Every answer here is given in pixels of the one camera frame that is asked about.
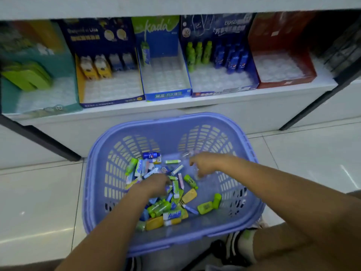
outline white foam insert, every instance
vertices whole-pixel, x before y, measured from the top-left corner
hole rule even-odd
[[[195,70],[189,73],[189,76],[193,92],[217,92],[253,84],[253,79],[248,72],[228,74],[227,68],[215,69],[213,63],[195,66]]]
[[[56,105],[67,106],[77,102],[73,77],[55,78],[50,89],[22,92],[16,113],[25,113]]]
[[[253,59],[261,82],[295,80],[305,77],[287,52],[254,55]]]
[[[113,72],[110,79],[86,81],[83,103],[101,103],[143,95],[142,81],[137,69]]]
[[[169,92],[190,88],[182,57],[151,58],[151,65],[142,66],[144,93]]]

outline forearm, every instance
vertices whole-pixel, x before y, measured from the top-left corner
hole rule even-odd
[[[129,242],[149,197],[134,186],[104,220],[70,253],[57,271],[121,270]]]
[[[261,198],[313,240],[330,239],[333,226],[360,202],[341,192],[263,165],[224,155],[219,169]]]

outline blue plastic basket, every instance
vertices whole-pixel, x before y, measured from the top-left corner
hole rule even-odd
[[[88,156],[82,213],[85,231],[91,232],[125,195],[124,173],[132,157],[140,158],[142,152],[158,151],[163,160],[179,159],[180,152],[190,149],[233,154],[258,162],[240,127],[217,113],[116,125],[98,138]],[[186,165],[182,175],[192,176],[193,171]],[[190,213],[189,218],[174,226],[136,232],[128,256],[242,230],[255,223],[264,210],[265,205],[259,198],[224,173],[209,175],[197,181],[197,185],[198,195],[188,205],[196,208],[220,193],[219,209],[199,216]],[[185,186],[184,193],[190,189],[186,183]]]

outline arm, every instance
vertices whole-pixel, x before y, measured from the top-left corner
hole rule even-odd
[[[166,195],[165,185],[168,182],[169,178],[164,174],[153,174],[135,184],[56,271],[121,270],[144,207],[150,198]]]
[[[356,261],[361,243],[361,200],[232,155],[204,152],[191,158],[193,163],[200,176],[214,171],[228,174],[323,251],[361,269]]]

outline hand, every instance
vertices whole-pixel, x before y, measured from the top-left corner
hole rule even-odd
[[[212,174],[219,170],[220,160],[223,159],[225,154],[201,152],[189,159],[189,165],[197,165],[198,177],[202,178],[208,174]]]
[[[165,190],[166,185],[170,185],[170,178],[165,174],[154,173],[145,180],[136,185],[149,196],[149,198],[157,198],[160,196],[166,196],[167,191]]]

